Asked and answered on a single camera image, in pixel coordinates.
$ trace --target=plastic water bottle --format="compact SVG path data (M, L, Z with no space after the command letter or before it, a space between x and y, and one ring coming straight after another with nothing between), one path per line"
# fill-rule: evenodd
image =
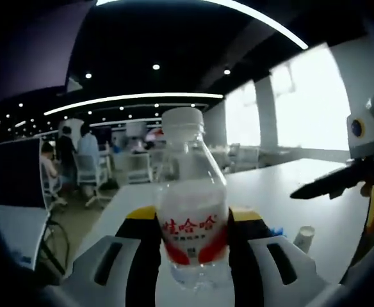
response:
M172 276L184 288L220 287L231 279L225 178L203 142L198 109L171 109L162 120L157 215Z

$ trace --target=computer monitor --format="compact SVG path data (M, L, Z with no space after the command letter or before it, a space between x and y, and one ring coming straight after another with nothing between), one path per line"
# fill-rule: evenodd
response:
M39 138L0 143L0 205L45 208Z
M106 142L111 143L111 127L92 128L92 134L100 145L105 145Z

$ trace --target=blue shirt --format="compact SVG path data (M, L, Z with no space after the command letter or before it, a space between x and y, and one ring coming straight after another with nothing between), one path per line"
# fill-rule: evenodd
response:
M87 133L79 140L79 143L77 144L77 153L79 155L92 156L96 165L99 165L99 145L97 144L97 139L93 134Z

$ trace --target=window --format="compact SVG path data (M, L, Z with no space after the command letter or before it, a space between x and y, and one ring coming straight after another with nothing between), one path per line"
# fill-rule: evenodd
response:
M256 87L249 81L225 97L227 144L259 146L259 116Z
M327 44L271 70L278 144L348 150L349 101Z

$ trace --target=ceiling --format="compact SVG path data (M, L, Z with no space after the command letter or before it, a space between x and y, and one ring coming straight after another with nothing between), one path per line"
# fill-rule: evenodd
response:
M361 19L351 7L340 1L327 2L330 1L240 0L281 22L309 46L321 42L335 45L364 34ZM159 118L167 109L192 103L204 111L220 99L116 100L44 116L57 107L117 95L225 95L249 79L267 76L269 69L301 51L262 22L204 1L121 0L94 6L81 26L69 63L69 77L80 84L81 90L36 91L0 104L0 141L16 134L29 136L55 129L65 116L89 123L128 120L129 115L132 119ZM152 69L155 64L159 70ZM230 75L224 74L227 68ZM26 124L15 128L24 120Z

